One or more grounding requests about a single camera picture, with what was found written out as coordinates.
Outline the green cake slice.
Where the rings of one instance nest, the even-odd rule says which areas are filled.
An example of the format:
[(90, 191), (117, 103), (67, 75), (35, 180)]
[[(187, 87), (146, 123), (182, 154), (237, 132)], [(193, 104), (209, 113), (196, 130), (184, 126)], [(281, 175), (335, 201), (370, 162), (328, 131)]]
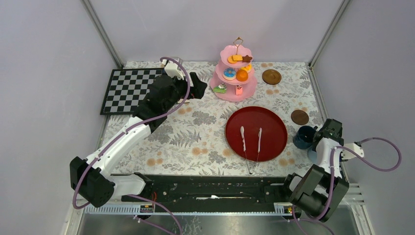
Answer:
[(221, 83), (215, 86), (212, 90), (214, 93), (225, 94), (227, 92), (227, 87), (225, 83)]

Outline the blue iced donut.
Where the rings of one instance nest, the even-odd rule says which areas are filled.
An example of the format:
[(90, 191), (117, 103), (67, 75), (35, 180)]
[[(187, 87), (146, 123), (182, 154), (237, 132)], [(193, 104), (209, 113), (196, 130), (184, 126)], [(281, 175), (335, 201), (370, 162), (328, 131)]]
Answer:
[(226, 80), (234, 80), (236, 78), (236, 70), (234, 68), (226, 68), (222, 75)]

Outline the pink layered cake slice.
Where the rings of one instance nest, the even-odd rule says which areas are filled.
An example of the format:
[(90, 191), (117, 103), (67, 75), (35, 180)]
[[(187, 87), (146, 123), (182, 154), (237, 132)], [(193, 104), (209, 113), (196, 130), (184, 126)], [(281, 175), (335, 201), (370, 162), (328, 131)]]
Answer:
[(240, 95), (243, 94), (243, 87), (241, 85), (238, 85), (238, 86), (235, 87), (235, 94), (237, 96), (240, 96)]

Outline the round yellow biscuit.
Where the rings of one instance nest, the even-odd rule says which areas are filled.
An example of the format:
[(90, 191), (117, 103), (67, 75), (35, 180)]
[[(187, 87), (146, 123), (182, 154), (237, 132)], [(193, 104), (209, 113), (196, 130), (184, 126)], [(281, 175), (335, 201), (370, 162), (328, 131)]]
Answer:
[(227, 58), (227, 62), (228, 63), (230, 63), (230, 64), (235, 64), (235, 63), (237, 63), (237, 61), (235, 61), (234, 59), (233, 59), (233, 56), (231, 55), (231, 56), (229, 56), (228, 58)]

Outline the orange round tart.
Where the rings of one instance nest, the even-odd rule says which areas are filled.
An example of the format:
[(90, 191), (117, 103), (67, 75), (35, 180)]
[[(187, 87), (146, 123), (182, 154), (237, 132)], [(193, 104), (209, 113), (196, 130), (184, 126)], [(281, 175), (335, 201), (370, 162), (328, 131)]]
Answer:
[(237, 81), (244, 82), (244, 81), (247, 81), (248, 78), (249, 78), (249, 74), (246, 70), (239, 69), (236, 72), (236, 80)]

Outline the square yellow cracker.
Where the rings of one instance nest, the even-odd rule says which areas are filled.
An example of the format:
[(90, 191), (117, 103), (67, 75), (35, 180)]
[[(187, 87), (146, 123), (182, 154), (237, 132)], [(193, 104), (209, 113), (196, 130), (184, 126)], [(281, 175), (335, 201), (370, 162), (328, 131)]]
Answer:
[(239, 61), (243, 61), (243, 56), (241, 56), (241, 55), (232, 55), (231, 59), (234, 62), (239, 62)]

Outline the yellow iced donut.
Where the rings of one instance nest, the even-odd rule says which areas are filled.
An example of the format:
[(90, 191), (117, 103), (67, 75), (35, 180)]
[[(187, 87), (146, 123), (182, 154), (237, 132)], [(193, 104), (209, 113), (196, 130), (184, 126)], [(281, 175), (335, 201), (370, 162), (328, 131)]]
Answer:
[(249, 63), (247, 66), (242, 67), (241, 69), (245, 70), (247, 73), (250, 73), (251, 70), (252, 70), (252, 65), (251, 65), (251, 63)]

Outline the white handled metal tongs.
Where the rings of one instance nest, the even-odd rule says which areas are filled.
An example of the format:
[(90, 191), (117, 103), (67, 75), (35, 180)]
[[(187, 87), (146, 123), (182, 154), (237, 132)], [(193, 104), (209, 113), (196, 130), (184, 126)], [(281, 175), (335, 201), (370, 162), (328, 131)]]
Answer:
[(262, 128), (254, 128), (246, 131), (244, 126), (240, 127), (242, 139), (243, 157), (249, 175), (253, 175), (259, 161), (261, 151)]

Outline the brown star cookie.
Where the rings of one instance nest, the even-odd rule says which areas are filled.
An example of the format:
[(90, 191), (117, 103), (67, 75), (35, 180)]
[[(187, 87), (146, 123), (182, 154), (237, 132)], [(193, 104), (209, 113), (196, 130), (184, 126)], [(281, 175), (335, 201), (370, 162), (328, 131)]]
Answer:
[(252, 61), (252, 59), (253, 58), (251, 56), (245, 55), (245, 56), (242, 57), (242, 62), (244, 62), (244, 63), (250, 63)]

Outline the light brown wooden saucer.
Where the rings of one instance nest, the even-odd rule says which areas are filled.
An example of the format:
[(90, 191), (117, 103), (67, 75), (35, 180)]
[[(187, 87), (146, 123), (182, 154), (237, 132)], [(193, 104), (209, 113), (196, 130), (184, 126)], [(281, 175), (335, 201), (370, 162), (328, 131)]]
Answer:
[(262, 80), (269, 85), (276, 85), (282, 80), (282, 75), (277, 70), (268, 69), (262, 73)]

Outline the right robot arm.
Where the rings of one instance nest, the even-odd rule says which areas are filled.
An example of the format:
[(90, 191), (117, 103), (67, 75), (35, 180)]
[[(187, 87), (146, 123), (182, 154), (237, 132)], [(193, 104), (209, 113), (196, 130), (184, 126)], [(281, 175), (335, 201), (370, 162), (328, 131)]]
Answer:
[(326, 222), (349, 189), (349, 182), (340, 173), (342, 123), (327, 119), (312, 139), (311, 149), (316, 162), (304, 176), (288, 175), (281, 187), (281, 197), (299, 207), (311, 218)]

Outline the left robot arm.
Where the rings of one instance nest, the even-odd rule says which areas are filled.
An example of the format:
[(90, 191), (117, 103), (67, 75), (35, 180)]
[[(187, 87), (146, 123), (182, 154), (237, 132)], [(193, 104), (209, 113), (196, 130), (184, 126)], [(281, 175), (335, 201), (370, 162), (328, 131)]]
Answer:
[[(71, 160), (69, 172), (70, 185), (74, 189), (73, 207), (80, 209), (93, 205), (99, 208), (112, 198), (128, 194), (133, 194), (140, 201), (148, 200), (152, 189), (144, 179), (136, 174), (113, 176), (113, 169), (186, 100), (201, 99), (207, 86), (195, 72), (183, 80), (165, 74), (157, 76), (133, 115), (108, 142), (84, 159), (75, 157)], [(85, 205), (77, 205), (78, 195), (86, 199)]]

